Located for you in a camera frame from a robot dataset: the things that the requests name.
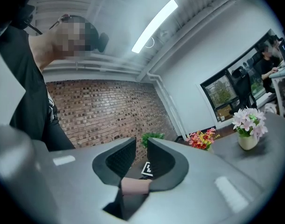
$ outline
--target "computer monitor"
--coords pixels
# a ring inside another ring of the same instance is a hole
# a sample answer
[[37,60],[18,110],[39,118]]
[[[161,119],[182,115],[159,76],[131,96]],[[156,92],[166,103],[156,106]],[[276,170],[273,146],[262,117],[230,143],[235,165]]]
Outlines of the computer monitor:
[[283,60],[285,62],[285,41],[282,40],[279,45],[278,45],[278,49],[280,51],[280,53],[282,54]]

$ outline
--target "potted flower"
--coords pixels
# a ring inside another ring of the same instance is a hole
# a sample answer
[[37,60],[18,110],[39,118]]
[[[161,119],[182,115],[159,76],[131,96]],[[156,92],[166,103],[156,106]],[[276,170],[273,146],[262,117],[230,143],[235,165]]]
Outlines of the potted flower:
[[238,143],[244,150],[255,147],[264,133],[268,132],[263,112],[257,109],[239,109],[234,113],[234,129],[238,132]]
[[141,144],[144,148],[148,146],[148,138],[157,138],[157,139],[164,139],[164,133],[144,133],[142,135],[142,141]]
[[189,145],[195,148],[203,149],[213,153],[211,145],[214,143],[213,135],[215,134],[216,129],[208,129],[206,133],[197,131],[196,133],[191,133],[189,138],[186,140],[189,142]]

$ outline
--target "black cable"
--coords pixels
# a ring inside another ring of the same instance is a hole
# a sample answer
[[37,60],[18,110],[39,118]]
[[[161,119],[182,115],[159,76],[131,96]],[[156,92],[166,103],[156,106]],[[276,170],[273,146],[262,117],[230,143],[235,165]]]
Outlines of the black cable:
[[28,26],[29,26],[31,29],[35,30],[38,34],[42,35],[42,32],[40,32],[40,30],[39,30],[38,28],[35,28],[35,27],[34,27],[33,25],[31,25],[31,24],[28,24]]

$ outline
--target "desk leg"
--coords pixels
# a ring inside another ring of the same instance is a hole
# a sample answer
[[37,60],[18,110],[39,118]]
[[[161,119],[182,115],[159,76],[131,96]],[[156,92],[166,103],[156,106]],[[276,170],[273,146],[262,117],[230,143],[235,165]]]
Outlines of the desk leg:
[[285,113],[285,109],[283,107],[283,102],[282,102],[282,98],[281,98],[281,94],[279,92],[279,88],[278,88],[278,83],[281,81],[281,79],[278,78],[273,78],[272,79],[272,83],[275,89],[275,93],[277,95],[278,98],[278,108],[279,108],[279,115],[280,116],[284,116]]

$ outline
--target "black t-shirt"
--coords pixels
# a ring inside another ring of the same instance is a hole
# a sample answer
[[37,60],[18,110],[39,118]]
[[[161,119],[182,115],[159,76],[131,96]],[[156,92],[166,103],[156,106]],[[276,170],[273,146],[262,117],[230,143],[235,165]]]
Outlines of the black t-shirt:
[[48,122],[49,100],[44,78],[29,47],[28,34],[9,26],[0,37],[0,54],[26,93],[10,121],[12,127],[42,140]]
[[[279,63],[280,63],[280,60],[273,56],[268,61],[263,58],[261,61],[259,61],[259,64],[257,65],[259,67],[258,71],[261,75],[266,74],[269,71],[271,71],[273,67],[277,67]],[[263,80],[263,87],[265,89],[268,90],[271,84],[272,84],[272,81],[269,77]]]

